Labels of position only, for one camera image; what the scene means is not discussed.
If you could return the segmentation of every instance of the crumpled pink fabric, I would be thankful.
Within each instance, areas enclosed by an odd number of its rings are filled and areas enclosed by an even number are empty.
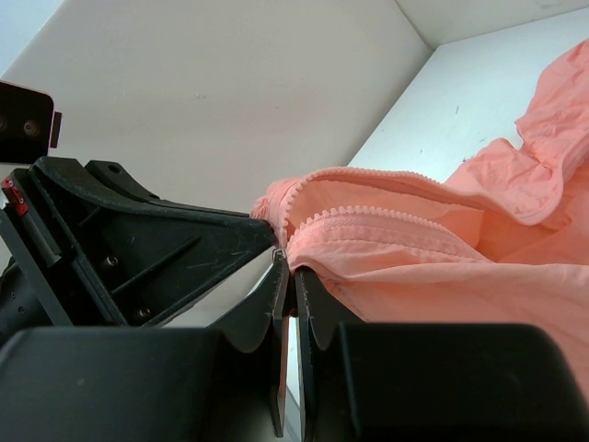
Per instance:
[[[364,320],[539,326],[589,398],[589,40],[516,125],[519,150],[497,139],[445,184],[325,169],[273,183],[252,216]]]

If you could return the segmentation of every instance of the red component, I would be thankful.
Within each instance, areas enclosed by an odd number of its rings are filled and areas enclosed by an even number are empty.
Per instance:
[[[11,194],[12,198],[10,198],[10,203],[12,203],[15,207],[15,211],[17,212],[18,216],[24,216],[29,211],[29,206],[25,202],[25,198],[22,196],[22,193],[19,189],[15,186],[12,178],[6,177],[2,180],[2,188],[7,189],[8,192]]]

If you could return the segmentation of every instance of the black cylinder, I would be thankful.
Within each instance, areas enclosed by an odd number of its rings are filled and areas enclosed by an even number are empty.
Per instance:
[[[0,276],[0,345],[19,330],[51,324],[29,281],[10,259]]]

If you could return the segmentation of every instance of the white panel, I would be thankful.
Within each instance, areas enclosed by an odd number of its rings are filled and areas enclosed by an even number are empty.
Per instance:
[[[589,8],[441,46],[350,163],[446,180],[514,121],[542,70],[589,37]]]
[[[387,0],[69,0],[5,79],[53,96],[59,156],[247,211],[273,180],[346,164],[429,54]],[[266,265],[221,285],[211,315]]]
[[[0,75],[17,59],[63,0],[0,0]]]
[[[433,48],[589,6],[589,0],[397,0],[397,3]]]

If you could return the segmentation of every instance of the pink garment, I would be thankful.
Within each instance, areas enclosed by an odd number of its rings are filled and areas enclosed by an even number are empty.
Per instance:
[[[364,320],[539,326],[589,398],[589,40],[516,124],[520,150],[497,139],[445,184],[325,169],[273,183],[252,215]]]

